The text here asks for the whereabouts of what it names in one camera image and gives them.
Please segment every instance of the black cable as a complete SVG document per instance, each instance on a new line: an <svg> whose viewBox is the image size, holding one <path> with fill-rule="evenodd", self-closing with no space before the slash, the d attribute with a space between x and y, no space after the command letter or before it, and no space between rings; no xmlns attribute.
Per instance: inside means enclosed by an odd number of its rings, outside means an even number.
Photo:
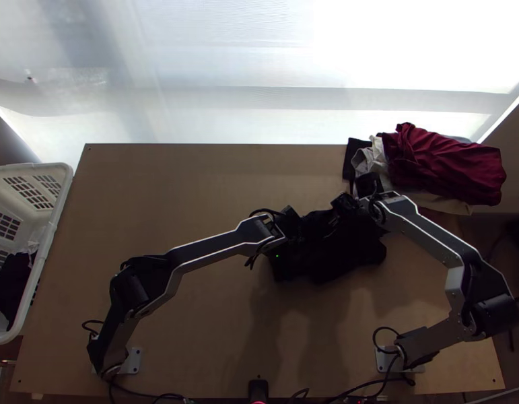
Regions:
<svg viewBox="0 0 519 404"><path fill-rule="evenodd" d="M81 328L83 328L86 331L89 331L89 340L91 341L94 337L96 337L98 335L98 331L92 329L91 327L88 327L87 324L90 324L90 323L93 323L93 324L104 324L104 321L100 321L100 320L87 320L87 321L84 321L81 324Z"/></svg>
<svg viewBox="0 0 519 404"><path fill-rule="evenodd" d="M109 387L110 402L112 404L115 404L115 400L114 400L114 398L112 396L112 389L113 388L116 388L117 390L124 391L125 393L128 393L130 395L135 395L135 396L138 396L138 397L147 397L147 398L150 398L150 399L154 399L153 404L156 403L157 401L163 400L163 399L181 400L183 402L192 402L192 400L187 399L185 396L180 395L180 394L176 394L176 393L164 393L164 394L161 394L161 395L153 395L153 394L140 393L139 391L129 390L129 389L126 389L125 387L121 386L120 384L115 383L114 379L115 379L115 376L111 380L108 381L108 384L110 385L110 387Z"/></svg>
<svg viewBox="0 0 519 404"><path fill-rule="evenodd" d="M374 332L373 332L373 335L372 335L372 341L373 341L373 345L375 345L375 348L379 351L379 352L382 352L384 354L389 354L389 355L395 355L395 354L399 354L398 351L387 351L385 349L382 349L381 347L379 347L379 345L377 345L377 341L376 341L376 338L377 338L377 334L379 333L379 331L382 331L382 330L388 330L388 331L392 331L397 337L399 337L399 333L394 330L392 327L378 327Z"/></svg>
<svg viewBox="0 0 519 404"><path fill-rule="evenodd" d="M278 212L278 211L275 211L275 210L272 210L272 209L268 209L266 207L262 207L261 209L255 209L254 211L252 211L252 213L250 213L248 215L248 217L252 217L253 215L256 215L258 213L264 213L264 212L270 213L272 216L275 216L275 215L286 216L285 213L281 213L281 212Z"/></svg>
<svg viewBox="0 0 519 404"><path fill-rule="evenodd" d="M379 389L379 391L377 393L370 395L370 397L373 397L373 398L378 397L382 393L382 391L386 388L386 383L388 383L388 376L390 376L390 372L392 372L392 367L394 366L394 363L396 362L396 360L398 358L401 358L401 355L399 353L397 353L397 355L395 355L395 357L393 357L392 361L388 365L388 369L386 369L386 374L382 381L381 388Z"/></svg>
<svg viewBox="0 0 519 404"><path fill-rule="evenodd" d="M300 396L302 394L302 397L300 397L301 399L305 399L307 396L308 396L308 393L310 392L310 387L306 387L302 390L299 390L297 391L296 393L294 393L290 398L287 399L287 401L285 402L285 404L292 404L293 401L295 401L295 399Z"/></svg>
<svg viewBox="0 0 519 404"><path fill-rule="evenodd" d="M272 209L268 209L266 207L262 207L260 209L255 209L254 211L251 211L250 214L248 215L248 217L252 217L253 215L256 215L258 213L265 213L265 212L271 214L272 222L274 224L276 224L276 215L286 216L285 213L281 213L281 212L278 212L278 211L275 211L275 210L272 210ZM259 257L259 254L252 255L251 257L249 257L246 260L246 262L244 263L244 266L245 267L250 267L250 270L254 269L255 260L257 260L258 257Z"/></svg>
<svg viewBox="0 0 519 404"><path fill-rule="evenodd" d="M159 400L179 400L179 401L183 401L184 403L186 403L186 399L182 395L175 395L173 393L166 393L166 394L159 395L158 397L156 397L154 399L152 404L157 403Z"/></svg>
<svg viewBox="0 0 519 404"><path fill-rule="evenodd" d="M392 372L392 367L394 366L394 363L400 357L401 357L401 355L399 353L397 353L395 355L395 357L392 359L392 361L388 365L388 369L386 370L386 375L385 375L384 378L382 378L380 380L372 380L370 382L362 383L359 386L356 386L356 387L353 387L352 389L344 391L343 393L341 393L340 395L337 395L336 397L331 397L330 399L325 400L322 404L330 404L333 401L336 401L338 399L345 399L345 398L348 398L348 397L355 398L355 399L376 398L377 396L379 396L382 393L382 391L386 387L386 384L389 383L389 382L406 382L410 386L414 386L416 384L415 381L407 378L406 376L404 376L404 377L397 377L397 378L388 378L388 376L390 376L390 373ZM373 395L358 396L358 395L352 395L351 394L351 393L355 392L356 390L360 390L360 389L363 389L364 387L371 386L373 384L379 384L379 383L382 383L382 386L377 391L377 393L375 393Z"/></svg>

